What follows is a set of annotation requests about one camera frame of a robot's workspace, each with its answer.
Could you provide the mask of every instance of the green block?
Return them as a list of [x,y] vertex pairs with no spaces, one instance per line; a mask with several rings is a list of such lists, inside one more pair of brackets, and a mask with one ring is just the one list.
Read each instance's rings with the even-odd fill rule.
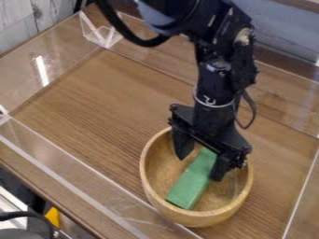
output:
[[166,194],[165,201],[168,203],[192,210],[208,186],[209,173],[214,163],[216,154],[209,149],[202,148]]

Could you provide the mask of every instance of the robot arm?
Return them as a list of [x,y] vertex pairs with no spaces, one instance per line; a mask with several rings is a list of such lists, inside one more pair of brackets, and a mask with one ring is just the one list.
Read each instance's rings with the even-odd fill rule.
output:
[[[97,3],[105,17],[126,36],[126,29],[114,21],[105,1]],[[193,150],[194,142],[217,154],[210,179],[220,181],[229,170],[242,167],[252,151],[234,128],[241,98],[254,113],[253,101],[245,92],[257,74],[250,18],[225,0],[136,0],[136,3],[145,23],[158,36],[149,40],[126,37],[128,40],[153,47],[172,35],[184,34],[194,44],[198,68],[194,106],[170,105],[169,124],[174,152],[181,160]]]

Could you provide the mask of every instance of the plexiglass panel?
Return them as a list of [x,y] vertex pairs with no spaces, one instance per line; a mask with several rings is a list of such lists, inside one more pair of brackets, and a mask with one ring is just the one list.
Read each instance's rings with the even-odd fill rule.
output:
[[156,234],[156,238],[162,239],[200,238],[164,219],[149,204],[10,117],[2,119],[0,125],[0,142],[85,199],[134,237],[152,238]]

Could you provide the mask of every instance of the wooden table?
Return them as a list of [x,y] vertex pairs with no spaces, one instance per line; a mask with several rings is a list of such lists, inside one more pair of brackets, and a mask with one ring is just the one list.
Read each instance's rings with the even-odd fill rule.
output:
[[[74,20],[64,21],[57,29],[61,36],[66,31],[80,31],[73,27]],[[66,37],[58,39],[61,51],[69,42]],[[94,50],[10,114],[145,201],[140,152],[152,135],[166,127],[168,105],[193,103],[196,67],[190,45],[182,38],[150,50],[121,41],[112,50]],[[140,62],[129,60],[128,55]],[[280,238],[317,153],[316,83],[268,64],[257,65],[261,73],[250,93],[259,115],[253,127],[242,132],[253,145],[253,189],[229,220],[212,228],[193,229],[204,238]],[[249,118],[244,106],[240,117]],[[118,236],[120,226],[2,144],[0,160],[25,184],[98,237],[132,237],[128,232]],[[73,185],[97,199],[106,197],[98,181],[85,172],[73,169],[69,178],[76,178]],[[317,221],[317,216],[312,215],[311,219]],[[315,223],[304,220],[289,238],[309,238],[316,228]]]

